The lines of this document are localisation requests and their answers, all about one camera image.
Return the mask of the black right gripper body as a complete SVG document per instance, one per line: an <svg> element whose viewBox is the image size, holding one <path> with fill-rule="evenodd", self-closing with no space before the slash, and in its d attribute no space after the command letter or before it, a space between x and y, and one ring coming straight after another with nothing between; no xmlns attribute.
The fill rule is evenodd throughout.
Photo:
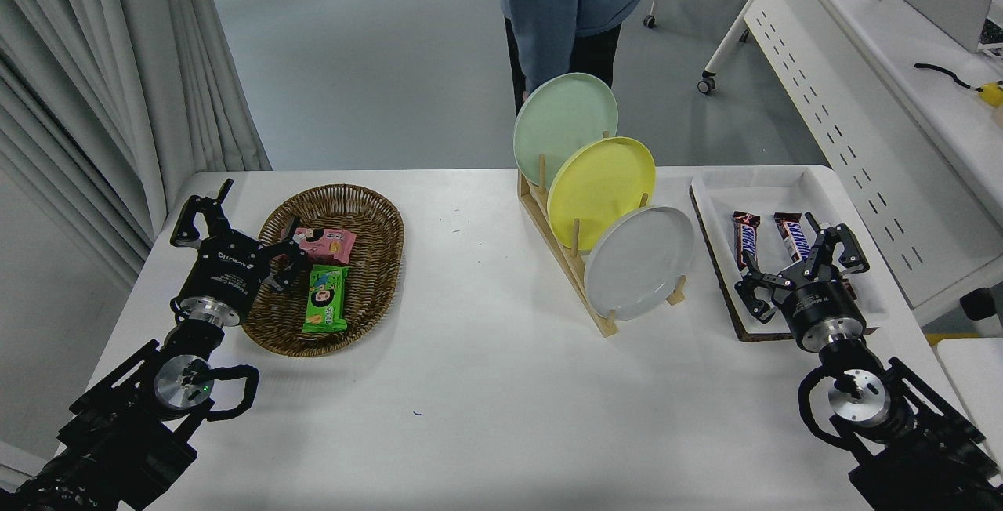
<svg viewBox="0 0 1003 511"><path fill-rule="evenodd" d="M824 347L864 335L864 316L838 281L816 281L792 291L782 301L782 314L799 347Z"/></svg>

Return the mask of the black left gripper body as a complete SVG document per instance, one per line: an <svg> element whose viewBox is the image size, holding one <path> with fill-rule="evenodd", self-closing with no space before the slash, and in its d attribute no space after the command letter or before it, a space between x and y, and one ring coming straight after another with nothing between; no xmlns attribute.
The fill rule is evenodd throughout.
<svg viewBox="0 0 1003 511"><path fill-rule="evenodd" d="M244 234L201 241L197 260L182 288L182 305L211 298L232 309L250 309L271 268L264 246Z"/></svg>

